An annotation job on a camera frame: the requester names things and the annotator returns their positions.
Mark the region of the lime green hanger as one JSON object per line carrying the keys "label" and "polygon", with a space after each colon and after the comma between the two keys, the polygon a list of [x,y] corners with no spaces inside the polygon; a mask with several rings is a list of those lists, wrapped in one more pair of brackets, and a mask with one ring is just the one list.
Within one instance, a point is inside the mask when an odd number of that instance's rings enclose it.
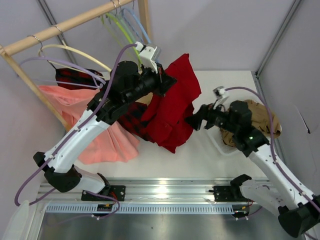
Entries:
{"label": "lime green hanger", "polygon": [[105,13],[100,17],[100,20],[103,26],[107,29],[107,31],[111,34],[121,48],[123,48],[125,45],[135,43],[131,40],[128,32],[117,19],[116,14],[112,12]]}

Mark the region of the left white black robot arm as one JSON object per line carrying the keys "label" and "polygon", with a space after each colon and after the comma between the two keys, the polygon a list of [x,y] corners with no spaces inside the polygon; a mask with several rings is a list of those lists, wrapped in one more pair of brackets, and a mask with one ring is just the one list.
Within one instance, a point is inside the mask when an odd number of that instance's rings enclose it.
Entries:
{"label": "left white black robot arm", "polygon": [[164,96],[177,80],[165,73],[161,64],[142,67],[132,61],[121,61],[110,73],[106,87],[87,104],[87,108],[71,130],[47,152],[37,152],[33,159],[42,168],[48,183],[61,193],[73,189],[105,194],[110,184],[100,173],[92,174],[74,163],[85,148],[106,131],[129,106],[153,93]]}

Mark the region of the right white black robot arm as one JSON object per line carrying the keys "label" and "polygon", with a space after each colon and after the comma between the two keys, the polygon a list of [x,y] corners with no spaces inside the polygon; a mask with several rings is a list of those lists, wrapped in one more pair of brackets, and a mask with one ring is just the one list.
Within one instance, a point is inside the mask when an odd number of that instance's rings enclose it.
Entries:
{"label": "right white black robot arm", "polygon": [[250,199],[278,219],[285,232],[293,238],[303,235],[320,222],[320,197],[308,189],[275,155],[273,141],[252,125],[252,112],[244,101],[231,103],[228,111],[221,106],[203,104],[185,121],[196,131],[206,121],[205,129],[219,127],[232,133],[236,148],[262,170],[276,192],[259,186],[253,179],[241,175],[240,194]]}

